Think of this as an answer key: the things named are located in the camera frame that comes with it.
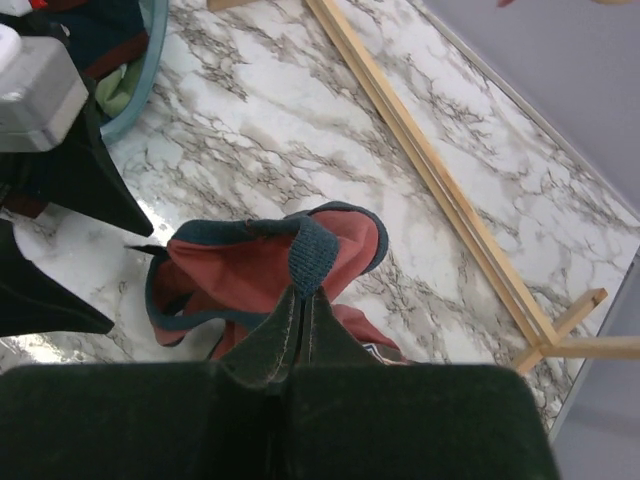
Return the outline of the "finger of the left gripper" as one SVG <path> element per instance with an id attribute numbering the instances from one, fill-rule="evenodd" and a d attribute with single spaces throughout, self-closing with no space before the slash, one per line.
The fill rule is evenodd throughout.
<path id="1" fill-rule="evenodd" d="M 13 224 L 1 222 L 3 337 L 58 331 L 107 334 L 113 327 L 113 321 L 26 259 Z"/>
<path id="2" fill-rule="evenodd" d="M 35 219 L 54 204 L 148 237 L 153 225 L 129 192 L 100 132 L 94 80 L 64 141 L 48 152 L 1 155 L 1 207 Z"/>

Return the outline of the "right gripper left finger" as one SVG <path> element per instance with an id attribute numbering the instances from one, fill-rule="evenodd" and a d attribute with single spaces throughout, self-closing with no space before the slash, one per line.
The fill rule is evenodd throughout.
<path id="1" fill-rule="evenodd" d="M 1 377 L 5 479 L 282 479 L 279 379 L 224 362 L 29 365 Z"/>

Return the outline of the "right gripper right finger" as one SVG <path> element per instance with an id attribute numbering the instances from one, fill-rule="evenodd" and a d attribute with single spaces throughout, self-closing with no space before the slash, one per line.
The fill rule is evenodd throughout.
<path id="1" fill-rule="evenodd" d="M 525 381 L 495 365 L 375 360 L 323 292 L 296 299 L 276 479 L 555 479 Z"/>

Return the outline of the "dark navy maroon garment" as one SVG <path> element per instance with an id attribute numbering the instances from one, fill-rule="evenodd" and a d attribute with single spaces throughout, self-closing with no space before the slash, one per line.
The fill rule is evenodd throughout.
<path id="1" fill-rule="evenodd" d="M 48 1 L 28 25 L 31 33 L 62 41 L 77 69 L 95 80 L 139 59 L 149 42 L 132 0 Z"/>

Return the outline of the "red tank top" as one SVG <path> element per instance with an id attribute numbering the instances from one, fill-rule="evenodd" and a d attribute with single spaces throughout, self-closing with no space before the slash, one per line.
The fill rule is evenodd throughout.
<path id="1" fill-rule="evenodd" d="M 334 301 L 385 258 L 388 234 L 373 212 L 329 202 L 282 219 L 191 220 L 152 257 L 145 307 L 156 341 L 179 344 L 193 329 L 221 319 L 212 350 L 220 359 L 259 327 L 292 286 L 323 289 Z"/>

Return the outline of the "wooden clothes rack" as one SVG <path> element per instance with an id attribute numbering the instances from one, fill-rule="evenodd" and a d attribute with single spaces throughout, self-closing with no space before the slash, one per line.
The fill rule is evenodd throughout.
<path id="1" fill-rule="evenodd" d="M 371 208 L 390 253 L 348 299 L 413 359 L 512 361 L 523 336 L 311 7 L 198 5 L 213 124 L 239 168 L 226 199 L 260 216 L 331 199 Z M 417 2 L 338 8 L 548 318 L 589 289 L 615 293 L 639 243 L 625 209 Z"/>

